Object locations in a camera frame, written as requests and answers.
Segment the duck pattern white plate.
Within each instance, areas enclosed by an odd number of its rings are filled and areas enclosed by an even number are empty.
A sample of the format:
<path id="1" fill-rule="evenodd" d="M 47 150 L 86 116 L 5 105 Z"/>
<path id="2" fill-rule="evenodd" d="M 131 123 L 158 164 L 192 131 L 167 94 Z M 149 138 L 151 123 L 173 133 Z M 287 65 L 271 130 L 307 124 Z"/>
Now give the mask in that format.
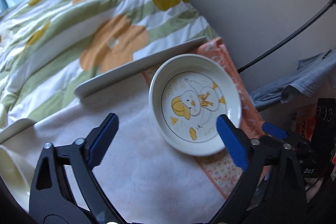
<path id="1" fill-rule="evenodd" d="M 233 79 L 218 63 L 197 54 L 178 55 L 159 66 L 150 83 L 149 106 L 163 139 L 191 156 L 224 149 L 216 126 L 220 115 L 235 127 L 242 118 Z"/>

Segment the cream ceramic bowl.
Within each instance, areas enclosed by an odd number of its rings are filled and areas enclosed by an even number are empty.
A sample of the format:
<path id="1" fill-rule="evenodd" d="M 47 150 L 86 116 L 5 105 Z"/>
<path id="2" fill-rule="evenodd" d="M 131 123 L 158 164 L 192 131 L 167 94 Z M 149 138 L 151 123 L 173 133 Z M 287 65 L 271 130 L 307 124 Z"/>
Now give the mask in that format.
<path id="1" fill-rule="evenodd" d="M 28 211 L 30 185 L 19 168 L 14 154 L 4 146 L 1 146 L 1 178 L 19 205 Z"/>

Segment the grey garment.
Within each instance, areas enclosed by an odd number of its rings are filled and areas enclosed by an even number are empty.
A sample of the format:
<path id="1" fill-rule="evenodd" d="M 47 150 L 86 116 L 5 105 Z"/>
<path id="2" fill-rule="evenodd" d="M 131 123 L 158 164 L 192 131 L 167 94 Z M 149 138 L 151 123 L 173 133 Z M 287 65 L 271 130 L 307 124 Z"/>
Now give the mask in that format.
<path id="1" fill-rule="evenodd" d="M 311 97 L 333 72 L 335 49 L 300 60 L 295 72 L 260 87 L 250 97 L 257 109 L 287 103 L 299 94 Z"/>

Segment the pink white table cloth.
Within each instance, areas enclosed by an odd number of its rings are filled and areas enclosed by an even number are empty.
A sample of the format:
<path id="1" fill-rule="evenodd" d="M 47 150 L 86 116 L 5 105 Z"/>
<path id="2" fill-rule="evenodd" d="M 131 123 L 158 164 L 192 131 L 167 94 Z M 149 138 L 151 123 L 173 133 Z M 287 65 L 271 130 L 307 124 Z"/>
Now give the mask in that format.
<path id="1" fill-rule="evenodd" d="M 103 191 L 128 222 L 206 223 L 221 208 L 223 195 L 195 159 L 167 144 L 151 115 L 149 88 L 142 74 L 74 101 L 5 146 L 36 165 L 45 143 L 67 145 L 85 137 L 109 113 L 119 130 L 94 169 Z"/>

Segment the white tray rim right segment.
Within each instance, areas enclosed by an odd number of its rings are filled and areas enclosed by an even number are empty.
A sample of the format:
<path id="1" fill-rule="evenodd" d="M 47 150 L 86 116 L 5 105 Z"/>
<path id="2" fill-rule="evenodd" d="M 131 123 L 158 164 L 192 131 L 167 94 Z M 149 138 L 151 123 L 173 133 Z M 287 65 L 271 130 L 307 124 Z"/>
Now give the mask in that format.
<path id="1" fill-rule="evenodd" d="M 75 96 L 79 100 L 87 98 L 88 96 L 91 96 L 92 94 L 95 94 L 117 82 L 136 75 L 139 72 L 143 72 L 155 65 L 162 64 L 176 55 L 191 52 L 195 48 L 200 47 L 208 41 L 209 37 L 202 36 L 200 38 L 189 40 L 183 44 L 168 48 L 167 50 L 153 53 L 139 60 L 124 64 L 80 84 L 75 89 Z"/>

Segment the floral green orange blanket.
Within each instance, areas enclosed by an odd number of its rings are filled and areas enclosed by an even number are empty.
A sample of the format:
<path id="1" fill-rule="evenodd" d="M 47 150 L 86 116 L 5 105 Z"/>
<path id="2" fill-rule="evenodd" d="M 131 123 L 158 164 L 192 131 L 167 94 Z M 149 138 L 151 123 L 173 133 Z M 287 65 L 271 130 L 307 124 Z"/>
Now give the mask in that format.
<path id="1" fill-rule="evenodd" d="M 1 13 L 1 129 L 62 110 L 100 74 L 216 35 L 189 0 L 24 0 Z"/>

